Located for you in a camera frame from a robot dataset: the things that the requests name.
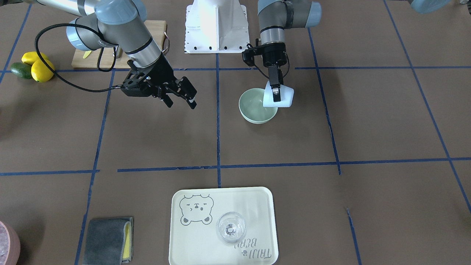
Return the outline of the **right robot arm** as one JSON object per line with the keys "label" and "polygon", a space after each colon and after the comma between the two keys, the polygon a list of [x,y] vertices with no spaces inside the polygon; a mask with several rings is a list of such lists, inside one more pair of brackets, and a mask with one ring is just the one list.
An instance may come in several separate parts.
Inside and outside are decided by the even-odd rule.
{"label": "right robot arm", "polygon": [[50,29],[65,27],[69,42],[78,50],[120,47],[128,56],[131,70],[120,89],[129,97],[155,97],[167,107],[173,102],[169,94],[184,99],[195,109],[197,91],[187,77],[177,79],[164,52],[145,25],[146,7],[141,0],[37,0],[37,4],[54,7],[77,18],[66,24],[52,25],[35,38],[38,50],[40,37]]}

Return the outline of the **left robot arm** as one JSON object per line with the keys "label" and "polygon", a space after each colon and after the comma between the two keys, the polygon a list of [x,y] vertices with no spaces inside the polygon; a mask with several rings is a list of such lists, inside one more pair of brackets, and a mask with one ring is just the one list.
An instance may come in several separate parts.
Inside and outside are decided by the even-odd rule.
{"label": "left robot arm", "polygon": [[285,73],[281,67],[290,69],[286,50],[285,31],[293,28],[311,28],[320,23],[322,7],[312,0],[259,0],[258,22],[260,37],[255,45],[247,44],[242,60],[255,67],[255,57],[261,56],[264,75],[268,81],[263,94],[264,107],[291,107],[294,89],[284,85]]}

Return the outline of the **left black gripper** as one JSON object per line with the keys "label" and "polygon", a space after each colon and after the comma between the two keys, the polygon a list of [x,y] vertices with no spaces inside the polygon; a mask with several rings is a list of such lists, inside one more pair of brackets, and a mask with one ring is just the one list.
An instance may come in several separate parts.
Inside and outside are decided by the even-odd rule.
{"label": "left black gripper", "polygon": [[243,62],[249,67],[256,65],[256,56],[262,57],[263,66],[268,68],[269,71],[269,84],[272,87],[273,101],[280,102],[280,86],[283,83],[283,74],[280,67],[287,64],[288,61],[285,43],[274,42],[249,47],[241,55]]}

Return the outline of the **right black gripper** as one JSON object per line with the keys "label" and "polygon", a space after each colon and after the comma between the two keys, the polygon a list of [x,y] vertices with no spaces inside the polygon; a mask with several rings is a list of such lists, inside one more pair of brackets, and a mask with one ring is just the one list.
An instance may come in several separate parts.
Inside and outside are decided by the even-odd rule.
{"label": "right black gripper", "polygon": [[156,96],[171,108],[173,101],[167,95],[166,88],[160,86],[173,82],[173,93],[184,99],[190,109],[196,108],[197,90],[187,77],[177,79],[174,76],[173,68],[166,58],[158,58],[148,67],[137,67],[137,62],[131,59],[127,64],[131,70],[121,85],[121,91],[128,97]]}

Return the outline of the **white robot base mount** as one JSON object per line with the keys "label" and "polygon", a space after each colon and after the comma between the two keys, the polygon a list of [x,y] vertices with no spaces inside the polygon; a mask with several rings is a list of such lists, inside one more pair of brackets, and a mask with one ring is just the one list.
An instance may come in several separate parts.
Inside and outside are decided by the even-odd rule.
{"label": "white robot base mount", "polygon": [[241,53],[249,43],[247,10],[238,0],[194,0],[185,15],[187,54]]}

